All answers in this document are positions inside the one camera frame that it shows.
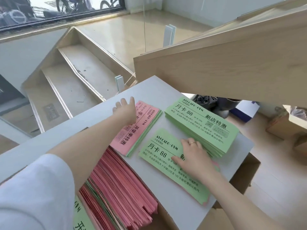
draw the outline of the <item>white table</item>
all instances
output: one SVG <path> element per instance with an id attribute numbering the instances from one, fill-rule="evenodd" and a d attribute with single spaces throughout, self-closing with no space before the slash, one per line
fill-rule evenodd
<path id="1" fill-rule="evenodd" d="M 115 97 L 75 116 L 74 118 L 30 139 L 22 145 L 0 155 L 0 182 L 21 170 L 40 155 L 59 144 L 63 140 L 90 127 L 112 114 L 112 107 L 121 98 L 129 100 L 134 96 L 136 102 L 142 100 L 148 104 L 165 110 L 168 106 L 178 100 L 182 93 L 178 92 L 158 77 L 151 77 L 136 86 L 118 94 Z M 166 211 L 173 218 L 179 229 L 197 229 L 210 208 L 216 201 L 210 197 L 206 207 L 200 205 L 179 185 L 166 177 L 159 170 L 148 162 L 138 157 L 138 152 L 144 143 L 153 136 L 159 128 L 165 128 L 174 136 L 187 138 L 187 136 L 172 125 L 164 114 L 154 124 L 152 129 L 140 144 L 131 158 L 123 157 L 126 162 L 135 170 L 144 183 L 150 188 Z M 253 143 L 245 136 L 238 134 L 228 153 L 216 161 L 220 164 L 221 172 L 230 180 L 247 156 Z"/>

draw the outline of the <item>stack of pink flyers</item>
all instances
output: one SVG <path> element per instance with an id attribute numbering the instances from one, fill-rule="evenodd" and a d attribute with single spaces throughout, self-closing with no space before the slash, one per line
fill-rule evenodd
<path id="1" fill-rule="evenodd" d="M 79 197 L 93 225 L 137 230 L 151 223 L 158 203 L 123 159 L 107 148 Z"/>
<path id="2" fill-rule="evenodd" d="M 134 152 L 135 148 L 162 114 L 160 109 L 143 101 L 138 101 L 135 108 L 136 123 L 124 127 L 110 144 L 117 152 L 125 156 L 129 156 Z"/>

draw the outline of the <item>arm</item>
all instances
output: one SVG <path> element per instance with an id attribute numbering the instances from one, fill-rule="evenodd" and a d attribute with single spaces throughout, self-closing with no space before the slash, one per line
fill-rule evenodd
<path id="1" fill-rule="evenodd" d="M 134 98 L 130 98 L 129 104 L 122 98 L 113 108 L 112 116 L 71 136 L 47 153 L 57 155 L 67 163 L 78 192 L 119 131 L 135 121 Z"/>
<path id="2" fill-rule="evenodd" d="M 235 229 L 282 229 L 247 197 L 237 191 L 222 174 L 217 172 L 207 152 L 194 139 L 181 140 L 185 160 L 172 157 L 182 169 L 204 184 L 220 203 Z"/>

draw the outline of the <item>sleeve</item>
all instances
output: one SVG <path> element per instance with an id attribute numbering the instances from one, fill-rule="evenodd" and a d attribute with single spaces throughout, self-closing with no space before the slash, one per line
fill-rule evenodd
<path id="1" fill-rule="evenodd" d="M 0 186 L 0 226 L 72 230 L 74 198 L 69 166 L 44 154 Z"/>

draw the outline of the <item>qr code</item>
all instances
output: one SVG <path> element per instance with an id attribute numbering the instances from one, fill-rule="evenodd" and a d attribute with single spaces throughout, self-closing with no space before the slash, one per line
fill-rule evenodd
<path id="1" fill-rule="evenodd" d="M 207 125 L 207 126 L 209 126 L 209 127 L 212 127 L 212 126 L 213 126 L 213 123 L 210 122 L 210 121 L 207 121 L 207 123 L 206 123 L 205 125 Z"/>

